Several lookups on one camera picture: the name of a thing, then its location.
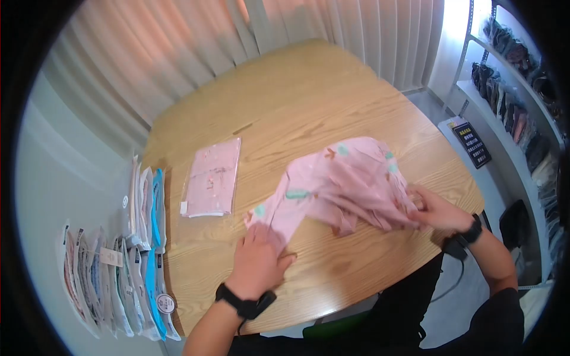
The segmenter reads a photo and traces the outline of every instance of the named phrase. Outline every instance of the curtain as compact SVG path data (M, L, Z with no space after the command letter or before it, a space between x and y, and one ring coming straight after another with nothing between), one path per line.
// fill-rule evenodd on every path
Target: curtain
M103 141L144 147L153 120L180 98L309 38L350 51L401 91L423 87L443 1L85 0L42 71Z

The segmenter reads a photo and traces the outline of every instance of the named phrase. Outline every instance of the metal shelf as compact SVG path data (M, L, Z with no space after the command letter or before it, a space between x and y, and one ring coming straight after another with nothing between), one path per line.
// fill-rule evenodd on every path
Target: metal shelf
M552 268L550 252L548 248L548 231L546 229L546 218L544 217L544 210L538 201L538 188L532 180L531 173L528 170L527 161L522 150L512 140L511 135L505 131L502 123L497 120L496 115L493 114L488 102L483 99L479 91L475 88L473 83L469 80L458 81L457 87L467 96L470 103L474 104L479 113L483 116L485 122L491 130L495 133L501 145L504 147L507 155L515 166L516 172L520 177L528 201L530 205L530 216L536 223L536 229L540 245L540 264L542 282L545 282L550 274Z
M544 105L544 102L542 101L542 99L538 96L538 94L530 86L530 84L527 82L527 80L520 74L520 72L517 71L515 69L515 67L512 66L512 64L507 62L507 60L499 52L495 51L495 49L490 44L483 41L482 39L477 38L471 34L468 34L467 37L465 38L465 41L473 41L476 44L480 45L481 47L483 47L483 49L485 49L485 51L489 52L493 57L495 57L499 62L501 62L501 64L505 68L507 68L509 73L519 82L520 86L523 87L524 90L526 90L528 92L528 94L532 97L534 102L536 102L536 105L540 108L540 111L542 111L542 114L544 114L544 117L546 118L548 125L550 126L552 132L554 133L554 136L556 137L556 141L558 142L559 145L561 145L563 143L562 135L560 134L560 131L558 130L558 127L556 126L554 119L550 115L550 112L548 111L548 109Z
M491 2L491 15L496 16L496 7L497 3L495 0ZM461 109L459 116L461 117L467 107L468 103L473 103L473 106L477 108L480 114L483 116L486 124L492 130L493 134L496 135L498 139L498 143L503 146L503 149L506 151L507 158L512 161L513 165L515 166L516 173L520 177L520 180L523 185L523 192L525 194L525 199L527 200L527 208L530 209L529 215L532 216L532 219L535 221L537 235L539 239L539 248L540 248L540 261L541 261L541 283L534 286L524 286L519 287L519 289L533 289L533 288L541 288L547 285L547 279L552 269L552 260L551 260L551 252L550 246L548 244L548 231L546 230L546 218L544 216L544 211L539 203L538 200L538 188L536 187L534 181L531 178L531 173L528 170L526 158L521 151L521 149L513 142L512 137L505 131L503 125L496 119L496 115L493 114L489 104L487 101L479 95L479 92L475 88L475 86L471 83L471 81L459 81L459 76L461 74L461 70L463 69L463 65L465 62L465 57L467 55L467 48L469 46L469 42L473 41L477 45L481 46L485 51L483 53L483 57L481 63L485 63L487 61L488 55L491 54L495 57L508 71L508 74L514 78L514 80L519 82L519 86L522 87L522 90L528 92L530 99L536 103L538 110L536 114L542 114L548 122L542 125L543 134L547 134L550 139L557 141L558 145L563 143L562 135L554 122L554 119L550 115L549 111L547 110L546 106L542 99L538 96L538 94L534 91L534 89L527 83L526 79L517 71L507 60L495 49L489 45L487 42L477 38L476 36L471 35L471 28L473 26L473 10L474 10L474 0L469 1L469 20L467 21L467 29L465 32L465 41L463 42L463 50L461 52L461 57L459 58L459 63L457 66L457 70L455 72L455 77L453 79L453 83L447 94L447 98L443 103L443 111L447 108L453 92L456 88L459 88L468 98L465 101L463 108Z

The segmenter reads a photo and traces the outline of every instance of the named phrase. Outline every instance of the black sign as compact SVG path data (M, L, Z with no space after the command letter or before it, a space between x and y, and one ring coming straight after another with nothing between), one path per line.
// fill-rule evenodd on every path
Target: black sign
M465 151L469 153L469 157L473 161L475 168L481 168L485 163L491 160L491 154L483 144L483 141L477 135L477 132L471 127L470 123L465 123L453 128L453 132L461 141Z

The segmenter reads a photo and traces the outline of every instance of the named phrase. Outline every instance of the wood grain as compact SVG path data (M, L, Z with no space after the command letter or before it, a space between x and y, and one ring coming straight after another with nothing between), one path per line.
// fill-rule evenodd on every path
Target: wood grain
M233 216L180 218L186 173L196 150L242 137ZM269 197L288 163L358 136L385 141L408 182L469 212L483 198L438 129L410 101L341 48L310 40L238 66L158 118L143 167L166 172L168 291L174 324L188 335L231 272L242 215ZM288 246L298 254L278 299L244 333L284 328L336 312L389 287L438 252L432 231L384 233L363 222L344 238L305 219Z

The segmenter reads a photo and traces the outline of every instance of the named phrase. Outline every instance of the right hand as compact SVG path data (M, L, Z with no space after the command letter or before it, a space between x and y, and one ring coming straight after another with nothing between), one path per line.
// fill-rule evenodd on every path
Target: right hand
M436 193L422 186L409 186L408 195L418 195L422 207L408 214L412 221L428 225L439 230L466 232L473 224L474 218L468 212L461 210Z

